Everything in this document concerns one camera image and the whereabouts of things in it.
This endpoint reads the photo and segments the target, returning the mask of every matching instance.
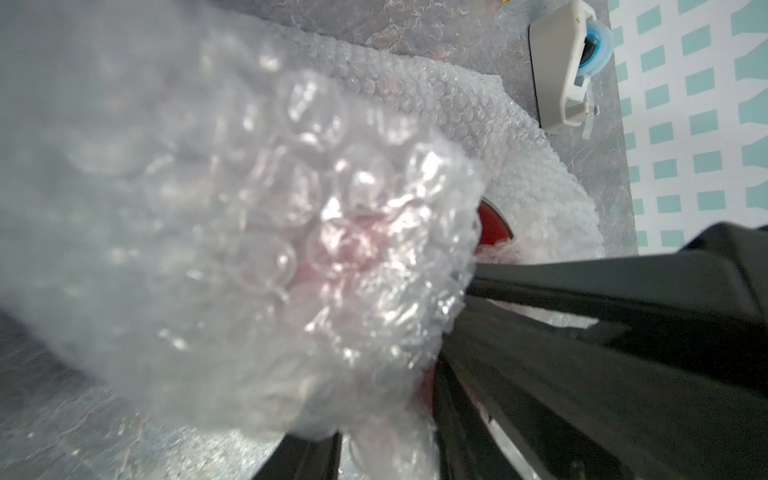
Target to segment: speckled gray surface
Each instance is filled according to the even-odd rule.
[[[277,445],[158,422],[0,312],[0,478],[244,480]]]
[[[399,55],[443,60],[501,75],[505,90],[534,118],[528,26],[567,0],[215,0],[219,6],[304,31]],[[608,23],[607,0],[588,2]],[[594,198],[608,256],[637,254],[627,156],[614,62],[593,79],[602,113],[589,141],[582,128],[550,137],[562,161]]]

